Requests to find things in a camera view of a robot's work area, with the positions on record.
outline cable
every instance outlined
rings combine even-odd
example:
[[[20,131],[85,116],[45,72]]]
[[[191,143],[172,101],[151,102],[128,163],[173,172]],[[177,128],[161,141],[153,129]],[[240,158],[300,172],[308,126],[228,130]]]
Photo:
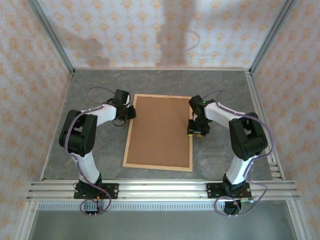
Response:
[[[91,102],[93,102],[93,103],[95,103],[95,104],[99,104],[99,105],[101,105],[102,103],[94,100],[93,98],[91,98],[91,97],[89,96],[89,92],[90,92],[92,89],[104,89],[104,90],[109,91],[110,93],[115,94],[114,91],[112,91],[112,90],[110,90],[110,89],[108,89],[108,88],[106,88],[106,87],[103,87],[103,86],[93,86],[93,87],[89,88],[89,89],[86,91],[86,94],[85,94],[85,95],[86,95],[86,98],[87,98],[88,100],[90,100]]]
[[[81,177],[83,177],[83,179],[84,179],[90,186],[92,186],[92,187],[94,187],[94,188],[102,191],[102,192],[105,193],[105,195],[109,198],[109,203],[108,203],[108,205],[107,205],[104,209],[103,209],[102,206],[100,206],[94,199],[85,199],[85,200],[83,200],[83,202],[81,202],[81,204],[80,204],[80,212],[83,213],[83,214],[86,215],[86,216],[89,216],[89,217],[91,216],[91,213],[88,214],[88,213],[86,213],[85,211],[82,210],[83,204],[85,204],[85,203],[88,202],[88,201],[93,202],[93,203],[100,209],[100,212],[94,214],[94,215],[97,217],[97,216],[103,214],[103,213],[109,208],[109,206],[110,206],[110,204],[111,204],[111,196],[110,196],[110,194],[109,194],[106,190],[104,190],[104,189],[102,189],[101,187],[98,187],[98,186],[96,186],[94,183],[90,182],[90,181],[88,180],[88,178],[84,175],[84,173],[82,172],[82,170],[81,170],[81,168],[80,168],[78,157],[77,157],[76,155],[72,154],[72,153],[69,153],[69,151],[68,151],[68,142],[69,142],[69,137],[70,137],[71,131],[72,131],[72,129],[74,128],[74,125],[75,125],[76,121],[77,121],[82,115],[87,114],[87,113],[91,113],[91,112],[94,112],[94,111],[97,111],[97,110],[100,110],[100,109],[102,109],[102,108],[103,108],[103,106],[101,105],[101,106],[95,107],[95,108],[93,108],[93,109],[85,110],[85,111],[81,112],[79,115],[77,115],[77,116],[73,119],[73,121],[72,121],[72,123],[71,123],[71,125],[70,125],[70,127],[69,127],[69,130],[68,130],[68,132],[67,132],[67,134],[66,134],[66,138],[65,138],[65,142],[64,142],[64,149],[65,149],[66,153],[67,153],[70,157],[73,158],[73,160],[74,160],[74,162],[75,162],[75,165],[76,165],[76,168],[78,169],[79,174],[81,175]]]
[[[112,120],[112,124],[114,125],[114,126],[116,126],[116,127],[123,127],[124,125],[126,125],[126,120],[119,120],[120,122],[124,122],[122,125],[117,125],[117,124],[115,124],[115,120],[113,119]]]
[[[249,115],[246,115],[246,114],[241,114],[241,113],[237,113],[237,112],[234,112],[230,109],[227,109],[221,105],[219,105],[219,102],[218,102],[218,98],[220,96],[220,94],[222,94],[226,89],[223,89],[223,90],[219,90],[219,91],[214,91],[214,92],[211,92],[209,93],[208,95],[206,95],[204,98],[210,96],[211,94],[213,93],[218,93],[218,95],[216,96],[216,99],[215,99],[215,104],[218,108],[222,109],[223,111],[227,112],[227,113],[230,113],[230,114],[233,114],[233,115],[236,115],[236,116],[239,116],[239,117],[244,117],[244,118],[247,118],[247,119],[251,119],[251,120],[254,120],[258,123],[260,123],[265,129],[266,131],[268,132],[269,136],[270,136],[270,140],[271,140],[271,149],[268,153],[264,154],[264,155],[260,155],[260,156],[257,156],[255,158],[253,158],[250,163],[248,164],[248,166],[246,167],[244,173],[243,173],[243,178],[246,182],[248,182],[249,184],[253,184],[253,185],[258,185],[258,186],[262,186],[265,188],[265,190],[263,191],[263,193],[261,194],[261,196],[258,198],[258,200],[255,202],[255,204],[249,209],[247,210],[246,212],[243,212],[243,213],[240,213],[240,214],[236,214],[236,215],[230,215],[230,214],[223,214],[221,212],[218,211],[218,208],[217,208],[217,202],[222,199],[222,198],[227,198],[227,199],[231,199],[237,206],[238,210],[240,211],[240,207],[237,203],[237,201],[230,197],[230,196],[220,196],[218,197],[215,201],[214,201],[214,210],[217,214],[219,215],[222,215],[222,216],[228,216],[228,217],[237,217],[237,216],[242,216],[242,215],[245,215],[249,212],[251,212],[252,209],[254,209],[257,204],[260,202],[260,200],[263,198],[263,196],[266,194],[266,192],[268,191],[268,186],[262,184],[262,183],[256,183],[256,182],[252,182],[250,180],[247,179],[247,175],[250,171],[250,168],[252,167],[252,165],[254,164],[254,162],[258,159],[262,159],[262,158],[266,158],[268,156],[270,156],[272,154],[272,152],[274,151],[275,149],[275,139],[274,139],[274,136],[270,130],[270,128],[267,126],[267,124],[265,124],[263,121],[261,121],[260,119],[256,118],[256,117],[253,117],[253,116],[249,116]]]

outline robotic arm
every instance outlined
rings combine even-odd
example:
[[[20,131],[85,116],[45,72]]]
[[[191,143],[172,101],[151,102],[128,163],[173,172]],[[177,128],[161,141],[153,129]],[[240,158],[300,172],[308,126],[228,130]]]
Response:
[[[250,161],[260,155],[268,146],[267,138],[260,123],[229,113],[224,109],[231,110],[225,106],[219,106],[211,99],[204,101],[199,95],[190,99],[189,105],[192,108],[193,119],[188,123],[188,134],[205,136],[210,132],[209,124],[215,121],[230,131],[231,147],[234,157],[230,169],[223,176],[222,188],[227,196],[243,188],[245,170]],[[231,112],[244,115],[242,112],[231,110]],[[247,113],[258,118],[254,112]]]
[[[82,115],[72,126],[67,143],[68,152],[76,155],[83,175],[98,187],[102,186],[102,177],[97,170],[92,154],[97,126],[107,121],[120,120],[125,122],[126,120],[135,118],[136,110],[133,105],[129,106],[129,103],[129,92],[117,89],[114,98],[103,103],[101,109]],[[72,121],[81,112],[83,111],[69,111],[59,137],[61,147],[65,146],[67,133]],[[89,185],[81,174],[79,174],[79,182],[75,189],[78,192],[77,196],[82,196],[83,199],[92,199],[99,195],[98,190]]]

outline cork surface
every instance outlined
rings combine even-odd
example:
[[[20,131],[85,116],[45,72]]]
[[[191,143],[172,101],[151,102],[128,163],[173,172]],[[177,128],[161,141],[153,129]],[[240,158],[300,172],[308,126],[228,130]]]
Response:
[[[190,97],[136,94],[136,118],[130,121],[123,166],[192,171]]]

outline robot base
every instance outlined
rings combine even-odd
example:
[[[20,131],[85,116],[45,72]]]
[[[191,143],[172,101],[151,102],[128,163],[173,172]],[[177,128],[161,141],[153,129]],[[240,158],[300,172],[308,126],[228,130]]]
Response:
[[[208,199],[216,199],[222,196],[228,196],[234,199],[252,200],[252,194],[249,183],[244,181],[237,185],[232,185],[228,181],[226,175],[223,176],[223,182],[207,183],[205,187]]]
[[[100,174],[98,180],[95,182],[94,185],[106,190],[108,194],[110,194],[111,199],[118,198],[118,183],[102,183],[102,177]],[[75,185],[74,189],[74,199],[108,199],[108,197],[105,196],[105,194],[102,191],[80,180]]]

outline patterned wallpaper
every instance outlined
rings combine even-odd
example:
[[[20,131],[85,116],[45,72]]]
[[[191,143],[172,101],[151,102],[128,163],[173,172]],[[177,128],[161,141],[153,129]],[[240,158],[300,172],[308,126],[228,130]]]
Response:
[[[70,76],[26,0],[1,0],[0,12],[0,239],[10,240]]]
[[[319,239],[319,0],[297,1],[254,79],[285,177],[298,180],[309,225]]]
[[[40,0],[75,68],[249,68],[285,0]]]

